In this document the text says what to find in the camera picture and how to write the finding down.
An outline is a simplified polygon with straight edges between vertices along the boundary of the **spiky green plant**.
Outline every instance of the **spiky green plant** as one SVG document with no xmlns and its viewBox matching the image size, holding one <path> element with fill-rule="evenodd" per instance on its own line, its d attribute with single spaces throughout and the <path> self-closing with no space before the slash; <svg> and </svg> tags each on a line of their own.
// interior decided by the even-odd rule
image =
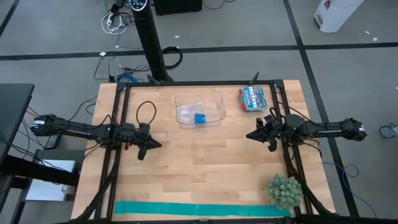
<svg viewBox="0 0 398 224">
<path fill-rule="evenodd" d="M 268 195 L 271 202 L 279 209 L 290 209 L 300 206 L 303 193 L 301 185 L 294 177 L 286 178 L 276 174 L 269 182 Z"/>
</svg>

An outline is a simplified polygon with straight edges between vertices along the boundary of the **green tape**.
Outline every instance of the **green tape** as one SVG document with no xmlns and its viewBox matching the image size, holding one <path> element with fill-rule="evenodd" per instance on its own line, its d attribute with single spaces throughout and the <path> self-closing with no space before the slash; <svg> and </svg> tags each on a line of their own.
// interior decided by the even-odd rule
<svg viewBox="0 0 398 224">
<path fill-rule="evenodd" d="M 279 210 L 275 205 L 217 205 L 169 202 L 135 202 L 118 201 L 116 214 L 151 213 L 170 215 L 205 215 L 226 216 L 238 215 L 244 217 L 286 217 L 289 210 Z"/>
</svg>

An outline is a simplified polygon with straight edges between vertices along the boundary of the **black desk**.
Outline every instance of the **black desk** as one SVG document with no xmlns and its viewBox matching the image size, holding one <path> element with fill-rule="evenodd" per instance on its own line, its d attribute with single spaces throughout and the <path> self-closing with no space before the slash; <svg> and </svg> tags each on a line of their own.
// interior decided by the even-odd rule
<svg viewBox="0 0 398 224">
<path fill-rule="evenodd" d="M 79 175 L 76 173 L 8 155 L 11 146 L 6 142 L 12 143 L 14 140 L 32 98 L 33 89 L 33 84 L 0 83 L 0 211 L 9 190 L 26 189 L 31 178 L 71 186 L 78 183 Z"/>
<path fill-rule="evenodd" d="M 14 140 L 25 111 L 32 98 L 33 84 L 0 84 L 0 138 Z M 10 146 L 0 141 L 0 164 Z"/>
</svg>

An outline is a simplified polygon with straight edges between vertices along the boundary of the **white container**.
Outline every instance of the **white container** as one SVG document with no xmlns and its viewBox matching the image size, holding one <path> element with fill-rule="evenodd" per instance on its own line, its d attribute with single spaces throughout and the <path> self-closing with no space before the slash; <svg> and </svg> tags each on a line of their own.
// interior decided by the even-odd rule
<svg viewBox="0 0 398 224">
<path fill-rule="evenodd" d="M 313 16 L 320 30 L 337 32 L 363 0 L 322 0 Z"/>
<path fill-rule="evenodd" d="M 218 126 L 226 116 L 223 94 L 220 91 L 201 95 L 177 95 L 174 103 L 175 120 L 182 129 Z"/>
</svg>

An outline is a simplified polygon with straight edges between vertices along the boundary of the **clear plastic container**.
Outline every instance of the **clear plastic container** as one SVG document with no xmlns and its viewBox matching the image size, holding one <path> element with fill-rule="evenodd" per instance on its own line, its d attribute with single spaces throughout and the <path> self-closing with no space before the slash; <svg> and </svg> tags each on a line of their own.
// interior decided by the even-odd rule
<svg viewBox="0 0 398 224">
<path fill-rule="evenodd" d="M 177 95 L 175 120 L 182 129 L 218 126 L 226 116 L 220 91 L 201 95 Z"/>
</svg>

